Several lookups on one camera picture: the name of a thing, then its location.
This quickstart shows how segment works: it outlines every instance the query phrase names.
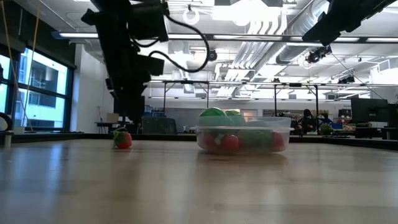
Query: black cable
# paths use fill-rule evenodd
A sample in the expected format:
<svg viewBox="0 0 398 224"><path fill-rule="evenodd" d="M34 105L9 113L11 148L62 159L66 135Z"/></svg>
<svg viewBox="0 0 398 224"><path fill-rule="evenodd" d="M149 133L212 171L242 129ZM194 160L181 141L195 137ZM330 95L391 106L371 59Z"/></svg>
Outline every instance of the black cable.
<svg viewBox="0 0 398 224"><path fill-rule="evenodd" d="M378 93L376 93L374 90L372 90L370 87L367 86L366 83L362 82L356 75L354 75L354 73L352 71L350 71L337 57L336 55L334 55L333 53L331 53L334 58L348 71L350 72L350 74L352 74L352 76L354 76L357 80L359 80L364 86L366 86L366 88L368 88L371 92L373 92L374 94L376 94L378 97L380 97L380 99L385 100L383 97L381 97Z"/></svg>
<svg viewBox="0 0 398 224"><path fill-rule="evenodd" d="M152 47L154 44L158 43L159 38L149 44L140 44L137 40L133 39L132 42L139 47Z"/></svg>
<svg viewBox="0 0 398 224"><path fill-rule="evenodd" d="M209 61L209 58L210 58L210 46L209 46L208 41L206 40L205 35L203 35L197 28L195 28L193 26L190 26L188 24L176 21L175 19L171 18L169 15L166 15L166 17L170 21L174 22L175 24L178 24L180 26L183 26L183 27L186 27L188 29L191 29L191 30L195 31L197 34L200 35L200 37L203 39L203 41L205 42L205 45L206 45L206 59L205 59L205 62L203 62L203 65L201 65L201 67L199 67L197 69L187 69L187 68L184 68L181 65L179 65L177 62L173 61L167 54L165 54L165 53L163 53L161 51L154 50L153 52L151 52L149 54L149 56L151 57L153 54L160 54L163 57L165 57L167 60L169 60L174 66L176 66L177 68L183 70L184 72L195 73L195 72L199 72L199 71L203 70L206 67L206 65L207 65L207 63Z"/></svg>

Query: green plant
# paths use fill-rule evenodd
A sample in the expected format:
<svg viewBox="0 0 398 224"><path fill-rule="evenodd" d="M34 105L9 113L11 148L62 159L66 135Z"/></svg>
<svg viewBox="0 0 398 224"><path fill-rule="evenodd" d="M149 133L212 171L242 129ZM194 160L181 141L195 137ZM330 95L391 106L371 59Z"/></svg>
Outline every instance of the green plant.
<svg viewBox="0 0 398 224"><path fill-rule="evenodd" d="M330 126L330 124L323 124L320 126L319 131L322 134L330 134L333 132L333 128Z"/></svg>

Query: red tomato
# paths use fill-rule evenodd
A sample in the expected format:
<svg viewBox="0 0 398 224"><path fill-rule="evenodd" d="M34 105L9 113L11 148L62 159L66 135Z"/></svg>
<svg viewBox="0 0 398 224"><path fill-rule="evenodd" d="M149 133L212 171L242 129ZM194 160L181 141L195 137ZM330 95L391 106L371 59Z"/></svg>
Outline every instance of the red tomato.
<svg viewBox="0 0 398 224"><path fill-rule="evenodd" d="M216 143L214 142L215 138L214 135L212 134L205 134L205 144L206 144L206 148L208 150L214 150L215 148L217 148L218 146L216 145Z"/></svg>
<svg viewBox="0 0 398 224"><path fill-rule="evenodd" d="M239 139L233 134L227 134L220 146L225 151L236 152L239 149Z"/></svg>
<svg viewBox="0 0 398 224"><path fill-rule="evenodd" d="M285 150L285 141L280 133L272 133L272 150L274 152L282 152Z"/></svg>
<svg viewBox="0 0 398 224"><path fill-rule="evenodd" d="M131 135L126 133L124 135L124 141L117 144L116 146L118 147L118 149L128 149L130 148L131 145L132 145Z"/></svg>

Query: table surface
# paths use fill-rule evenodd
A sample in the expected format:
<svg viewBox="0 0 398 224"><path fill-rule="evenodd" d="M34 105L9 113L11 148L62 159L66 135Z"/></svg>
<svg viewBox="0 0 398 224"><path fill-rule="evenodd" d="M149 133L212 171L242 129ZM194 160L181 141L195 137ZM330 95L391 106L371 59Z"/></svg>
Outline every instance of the table surface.
<svg viewBox="0 0 398 224"><path fill-rule="evenodd" d="M397 223L398 154L291 144L213 156L195 142L109 140L0 149L0 223Z"/></svg>

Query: wire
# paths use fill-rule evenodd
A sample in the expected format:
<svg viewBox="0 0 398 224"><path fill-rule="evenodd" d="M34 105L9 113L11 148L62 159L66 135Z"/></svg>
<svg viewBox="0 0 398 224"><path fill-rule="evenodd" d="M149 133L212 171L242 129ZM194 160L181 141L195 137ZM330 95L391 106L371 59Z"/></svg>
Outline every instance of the wire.
<svg viewBox="0 0 398 224"><path fill-rule="evenodd" d="M378 93L376 93L374 90L372 90L372 88L368 87L366 83L362 82L350 69L348 69L333 53L331 53L334 58L348 71L350 72L350 74L352 76L354 76L357 80L359 80L364 86L366 86L366 88L368 88L371 92L373 92L374 94L376 94L378 97L380 97L380 99L385 100L383 97L381 97Z"/></svg>
<svg viewBox="0 0 398 224"><path fill-rule="evenodd" d="M149 44L140 44L137 40L133 39L132 43L137 45L138 47L152 47L154 44L158 43L159 38Z"/></svg>
<svg viewBox="0 0 398 224"><path fill-rule="evenodd" d="M8 36L8 26L7 26L7 17L6 17L6 10L5 10L5 6L4 6L4 1L0 1L1 2L1 10L2 10L2 19L4 22L4 31L5 31L5 35L6 35L6 41L7 41L7 47L8 47L8 54L10 57L10 61L13 61L12 59L12 52L11 52L11 45L10 45L10 40L9 40L9 36ZM18 80L17 80L17 72L15 69L15 65L13 63L11 63L11 70L12 70L12 74L14 76L14 88L16 90L18 90ZM30 122L30 120L28 119L27 115L26 115L26 109L24 104L22 103L22 94L17 94L19 95L19 101L21 101L21 106L22 106L22 110L24 111L24 119L25 117L27 118L27 122L28 125L30 127L30 130L33 132L33 127L32 127L32 123Z"/></svg>
<svg viewBox="0 0 398 224"><path fill-rule="evenodd" d="M34 36L33 36L32 58L30 60L29 79L27 81L27 88L26 88L25 108L27 106L27 99L29 98L30 77L32 76L33 58L34 58L34 55L35 55L36 41L37 41L37 31L38 31L38 28L39 28L40 6L41 6L41 2L40 2L40 0L38 0L37 1L37 14L36 14L35 33L34 33ZM24 113L24 119L22 119L22 121L25 120L25 118L30 123L30 119L27 117L26 113Z"/></svg>
<svg viewBox="0 0 398 224"><path fill-rule="evenodd" d="M183 70L184 72L195 73L195 72L199 72L199 71L203 70L203 69L206 67L206 65L207 65L207 63L208 63L208 61L209 61L209 58L210 58L210 46L209 46L208 41L206 40L205 35L202 34L197 28L195 28L195 27L193 27L193 26L191 26L191 25L188 25L188 24L185 24L185 23L176 21L175 19L171 18L169 15L166 15L166 17L167 17L170 21L174 22L175 24L178 24L178 25L180 25L180 26L183 26L183 27L186 27L186 28L188 28L188 29L191 29L191 30L195 31L197 34L200 35L200 37L203 39L203 41L205 42L205 45L206 45L206 59L205 59L205 61L203 62L203 64L202 64L199 68L196 68L196 69L187 69L187 68L184 68L184 67L182 67L181 65L179 65L177 62L175 62L174 60L172 60L167 54L165 54L165 53L163 53L163 52L161 52L161 51L154 50L153 52L151 52L151 53L149 54L149 56L151 57L151 56L154 55L154 54L160 54L161 56L163 56L163 57L165 57L167 60L169 60L174 66L176 66L177 68Z"/></svg>

